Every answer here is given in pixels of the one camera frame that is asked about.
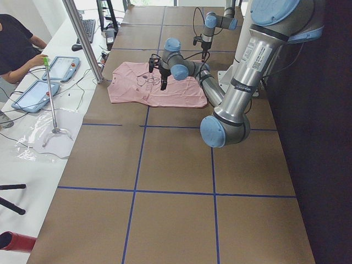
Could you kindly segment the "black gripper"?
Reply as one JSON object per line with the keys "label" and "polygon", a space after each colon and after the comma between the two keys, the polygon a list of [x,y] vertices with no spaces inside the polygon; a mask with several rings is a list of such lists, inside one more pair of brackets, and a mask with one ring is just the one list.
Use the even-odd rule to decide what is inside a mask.
{"label": "black gripper", "polygon": [[211,48],[212,45],[212,36],[201,35],[201,48],[203,50],[201,55],[201,61],[205,62],[207,57],[207,52]]}
{"label": "black gripper", "polygon": [[161,75],[161,91],[164,91],[167,87],[168,77],[171,75],[171,71],[169,69],[164,68],[163,66],[159,66],[159,72]]}

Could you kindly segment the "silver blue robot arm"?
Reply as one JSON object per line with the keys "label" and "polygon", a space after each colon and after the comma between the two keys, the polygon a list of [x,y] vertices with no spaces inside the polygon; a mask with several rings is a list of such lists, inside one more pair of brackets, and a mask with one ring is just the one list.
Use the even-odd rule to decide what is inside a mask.
{"label": "silver blue robot arm", "polygon": [[235,30],[238,23],[238,20],[235,18],[235,3],[236,1],[226,1],[222,16],[214,12],[207,13],[203,25],[203,33],[200,36],[202,62],[205,62],[208,50],[212,46],[216,28]]}
{"label": "silver blue robot arm", "polygon": [[263,75],[282,45],[318,39],[323,31],[325,1],[252,1],[245,15],[241,39],[236,50],[239,59],[232,66],[228,88],[223,90],[210,74],[205,62],[191,62],[180,53],[181,44],[169,38],[156,67],[162,89],[167,79],[195,78],[214,110],[200,125],[203,141],[223,147],[244,141],[250,132],[245,109]]}

